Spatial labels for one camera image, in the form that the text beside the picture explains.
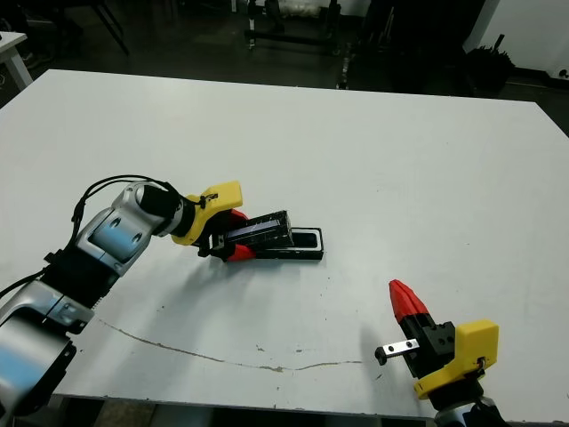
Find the wire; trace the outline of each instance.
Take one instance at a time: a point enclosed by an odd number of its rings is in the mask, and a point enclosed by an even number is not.
[[[79,234],[79,228],[81,227],[81,221],[83,220],[83,213],[84,213],[84,208],[85,208],[85,204],[87,202],[87,199],[89,197],[94,196],[99,191],[108,187],[109,185],[116,184],[118,182],[129,182],[129,183],[136,182],[136,181],[133,181],[132,179],[136,179],[139,181],[154,182],[155,184],[158,184],[163,189],[165,189],[165,190],[171,192],[172,194],[176,195],[176,197],[180,196],[178,191],[176,191],[176,189],[171,184],[169,184],[168,182],[158,181],[158,180],[155,180],[153,178],[149,178],[148,176],[144,176],[144,175],[130,175],[130,174],[115,175],[115,176],[110,176],[108,178],[105,178],[104,180],[97,181],[87,188],[87,190],[81,196],[81,198],[79,199],[79,201],[75,205],[75,208],[73,209],[73,216],[71,217],[71,221],[73,222],[73,229],[71,231],[71,237],[69,238],[69,241],[66,244],[65,248],[63,249],[63,251],[69,250],[75,244],[75,241],[77,239],[77,235]],[[6,296],[6,294],[13,291],[18,286],[26,285],[29,282],[31,282],[32,280],[42,276],[44,274],[46,268],[43,268],[40,271],[38,271],[37,273],[31,274],[25,278],[21,278],[17,282],[12,283],[8,287],[6,287],[2,291],[0,291],[0,299],[4,298]]]
[[[16,289],[18,286],[22,286],[22,285],[26,285],[29,282],[31,282],[32,280],[39,278],[42,274],[44,274],[45,269],[41,269],[40,271],[38,271],[37,273],[34,274],[30,274],[29,276],[26,276],[24,278],[21,278],[20,280],[18,280],[15,283],[12,283],[11,285],[9,285],[8,287],[6,287],[5,289],[3,289],[2,291],[0,291],[0,299],[4,298],[6,296],[6,294],[8,294],[9,292],[13,291],[14,289]]]

